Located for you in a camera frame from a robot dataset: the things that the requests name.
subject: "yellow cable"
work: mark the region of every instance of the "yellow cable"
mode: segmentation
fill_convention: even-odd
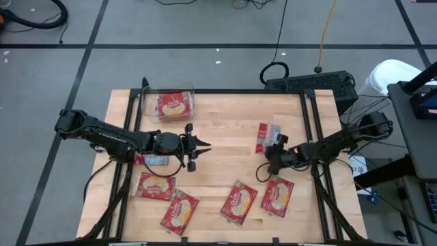
[[[328,20],[326,21],[326,24],[325,24],[325,29],[323,30],[322,41],[320,42],[319,63],[318,63],[319,67],[320,67],[320,64],[322,63],[323,43],[325,42],[326,30],[328,29],[329,22],[330,22],[331,18],[333,17],[336,5],[337,5],[337,0],[334,0],[333,6],[329,12]]]

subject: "red snack package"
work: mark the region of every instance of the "red snack package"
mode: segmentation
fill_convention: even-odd
[[[170,201],[176,188],[176,178],[161,178],[141,173],[135,196]]]
[[[192,100],[190,92],[159,94],[158,118],[165,120],[187,120],[192,115]]]
[[[226,199],[220,214],[229,221],[242,225],[258,191],[237,181]]]
[[[268,181],[266,194],[261,203],[261,208],[270,214],[284,218],[288,202],[292,195],[294,183],[275,176]]]
[[[266,142],[267,139],[267,133],[268,133],[268,125],[265,123],[260,123],[258,128],[258,138],[257,138],[255,153],[264,152],[264,143]]]
[[[181,236],[198,203],[199,199],[178,190],[161,221],[161,225]]]

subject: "white sticker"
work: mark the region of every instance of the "white sticker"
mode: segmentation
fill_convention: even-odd
[[[363,156],[349,156],[349,163],[354,170],[354,177],[367,173],[366,158]],[[371,188],[357,191],[359,195],[370,195],[369,192],[371,192]]]

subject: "white object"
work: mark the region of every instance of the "white object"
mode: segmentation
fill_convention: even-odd
[[[354,178],[355,176],[367,173],[366,158],[363,156],[349,156],[349,163],[354,170]],[[369,192],[371,192],[371,188],[366,188],[365,190],[360,190],[356,193],[359,195],[370,195]]]
[[[365,84],[358,91],[358,95],[387,96],[387,86],[399,81],[410,81],[421,71],[414,66],[395,59],[388,59],[378,64],[367,77]],[[437,85],[435,81],[428,85]]]

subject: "clear plastic container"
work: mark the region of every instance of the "clear plastic container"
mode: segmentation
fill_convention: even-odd
[[[194,88],[191,84],[165,89],[143,89],[141,109],[153,122],[189,120],[195,112]]]

